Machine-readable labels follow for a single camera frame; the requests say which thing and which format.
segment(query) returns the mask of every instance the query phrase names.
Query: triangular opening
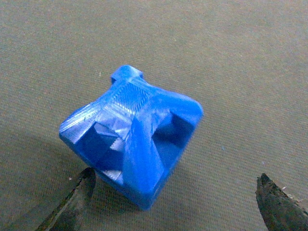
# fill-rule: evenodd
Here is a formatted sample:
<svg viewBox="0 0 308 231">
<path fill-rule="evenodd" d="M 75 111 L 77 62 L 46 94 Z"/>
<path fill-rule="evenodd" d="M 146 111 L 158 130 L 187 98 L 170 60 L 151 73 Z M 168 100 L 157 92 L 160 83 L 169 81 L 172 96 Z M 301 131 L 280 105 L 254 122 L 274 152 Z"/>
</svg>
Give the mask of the triangular opening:
<svg viewBox="0 0 308 231">
<path fill-rule="evenodd" d="M 152 139 L 166 168 L 176 164 L 193 129 L 192 124 L 172 113 L 158 125 Z"/>
<path fill-rule="evenodd" d="M 92 165 L 112 180 L 122 172 L 124 142 L 107 127 L 95 123 L 78 143 Z"/>
</svg>

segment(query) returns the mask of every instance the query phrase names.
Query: blue plastic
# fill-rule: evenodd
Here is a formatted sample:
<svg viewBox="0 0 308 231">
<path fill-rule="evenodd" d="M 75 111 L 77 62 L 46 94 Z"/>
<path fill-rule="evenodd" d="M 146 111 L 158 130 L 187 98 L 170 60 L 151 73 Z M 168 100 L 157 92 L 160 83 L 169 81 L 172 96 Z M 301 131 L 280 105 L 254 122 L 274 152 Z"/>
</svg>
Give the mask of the blue plastic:
<svg viewBox="0 0 308 231">
<path fill-rule="evenodd" d="M 99 176 L 148 210 L 203 116 L 191 98 L 148 84 L 124 65 L 96 101 L 60 125 L 60 138 Z"/>
</svg>

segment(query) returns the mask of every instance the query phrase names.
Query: table surface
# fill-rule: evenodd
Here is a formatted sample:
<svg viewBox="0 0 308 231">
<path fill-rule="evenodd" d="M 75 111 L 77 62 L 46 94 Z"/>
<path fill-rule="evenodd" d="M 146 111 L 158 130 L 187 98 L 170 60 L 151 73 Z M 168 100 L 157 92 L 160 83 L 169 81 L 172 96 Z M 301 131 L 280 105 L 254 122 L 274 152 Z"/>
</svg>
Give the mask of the table surface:
<svg viewBox="0 0 308 231">
<path fill-rule="evenodd" d="M 97 180 L 81 230 L 266 231 L 265 172 L 308 198 L 305 1 L 1 1 L 0 228 L 86 165 L 59 125 L 129 64 L 204 108 L 153 208 Z"/>
</svg>

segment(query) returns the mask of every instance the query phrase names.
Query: gray carpet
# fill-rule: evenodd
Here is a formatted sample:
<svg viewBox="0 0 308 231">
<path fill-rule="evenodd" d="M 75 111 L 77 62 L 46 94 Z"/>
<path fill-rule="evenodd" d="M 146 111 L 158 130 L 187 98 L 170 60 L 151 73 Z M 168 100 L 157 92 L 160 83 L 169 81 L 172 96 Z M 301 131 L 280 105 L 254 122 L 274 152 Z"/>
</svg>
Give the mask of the gray carpet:
<svg viewBox="0 0 308 231">
<path fill-rule="evenodd" d="M 205 111 L 149 212 L 100 179 L 85 231 L 266 231 L 256 180 L 308 199 L 306 1 L 1 1 L 0 227 L 86 165 L 60 123 L 130 64 Z"/>
</svg>

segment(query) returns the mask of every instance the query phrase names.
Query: plastic cube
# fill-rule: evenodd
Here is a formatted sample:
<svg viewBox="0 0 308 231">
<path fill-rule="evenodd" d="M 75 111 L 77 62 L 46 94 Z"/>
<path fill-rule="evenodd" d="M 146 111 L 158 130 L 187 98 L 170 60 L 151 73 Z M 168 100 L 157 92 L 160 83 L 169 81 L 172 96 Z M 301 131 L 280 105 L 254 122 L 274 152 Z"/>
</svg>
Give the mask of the plastic cube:
<svg viewBox="0 0 308 231">
<path fill-rule="evenodd" d="M 191 98 L 124 65 L 110 89 L 60 125 L 60 138 L 142 210 L 153 205 L 203 116 Z"/>
</svg>

